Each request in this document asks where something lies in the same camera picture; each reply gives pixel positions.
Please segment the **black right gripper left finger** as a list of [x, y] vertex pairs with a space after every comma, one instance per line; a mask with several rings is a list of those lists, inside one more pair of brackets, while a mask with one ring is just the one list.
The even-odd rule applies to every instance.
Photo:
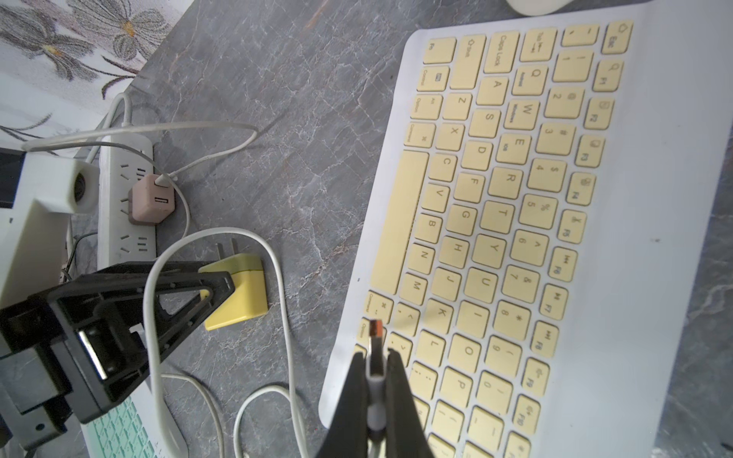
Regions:
[[363, 353], [353, 355], [328, 434], [317, 453], [322, 457], [368, 456], [368, 381]]

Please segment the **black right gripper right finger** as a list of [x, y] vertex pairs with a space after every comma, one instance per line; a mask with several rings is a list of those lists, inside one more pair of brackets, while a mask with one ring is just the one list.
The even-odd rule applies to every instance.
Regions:
[[387, 458], [433, 458], [416, 410], [401, 355], [393, 349], [386, 374]]

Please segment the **yellow charger plug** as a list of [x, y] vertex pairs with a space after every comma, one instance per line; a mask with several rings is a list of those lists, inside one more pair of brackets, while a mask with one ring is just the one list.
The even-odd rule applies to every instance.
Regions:
[[223, 245], [216, 243], [219, 259], [204, 265], [199, 272], [226, 272], [234, 284], [234, 293], [204, 322], [207, 331], [214, 331], [244, 321], [260, 318], [268, 311], [265, 269], [257, 254], [240, 253], [231, 240], [232, 254], [227, 256]]

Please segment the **white power strip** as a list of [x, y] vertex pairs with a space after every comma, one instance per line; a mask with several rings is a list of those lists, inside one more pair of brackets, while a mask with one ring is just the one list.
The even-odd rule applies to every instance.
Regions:
[[98, 155], [97, 268], [157, 257], [156, 228], [129, 221], [129, 192], [153, 172], [149, 160], [102, 146]]

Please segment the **green wireless keyboard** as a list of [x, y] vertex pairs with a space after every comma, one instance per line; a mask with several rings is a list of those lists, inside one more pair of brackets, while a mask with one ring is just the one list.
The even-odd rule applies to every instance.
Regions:
[[169, 412], [158, 423], [154, 397], [139, 387], [123, 403], [82, 425], [90, 457], [188, 457], [181, 431]]

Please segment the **yellow wireless keyboard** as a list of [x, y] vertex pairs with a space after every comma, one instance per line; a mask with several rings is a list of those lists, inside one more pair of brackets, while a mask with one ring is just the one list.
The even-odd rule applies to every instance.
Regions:
[[319, 406], [384, 323], [445, 457], [646, 457], [732, 124], [732, 5], [415, 32]]

